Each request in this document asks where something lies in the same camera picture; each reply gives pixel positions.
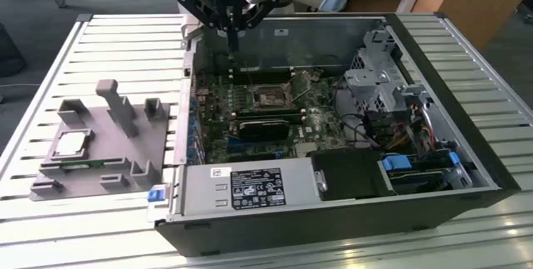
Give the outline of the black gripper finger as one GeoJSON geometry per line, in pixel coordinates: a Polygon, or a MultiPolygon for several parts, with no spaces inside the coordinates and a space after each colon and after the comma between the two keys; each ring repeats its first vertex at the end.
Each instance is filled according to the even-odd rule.
{"type": "Polygon", "coordinates": [[[216,29],[227,39],[228,58],[233,58],[233,26],[227,7],[217,3],[213,7],[206,0],[177,0],[181,7],[211,29],[216,29]]]}
{"type": "Polygon", "coordinates": [[[241,0],[233,6],[233,54],[239,50],[239,33],[252,29],[277,6],[277,0],[265,0],[252,7],[241,0]]]}

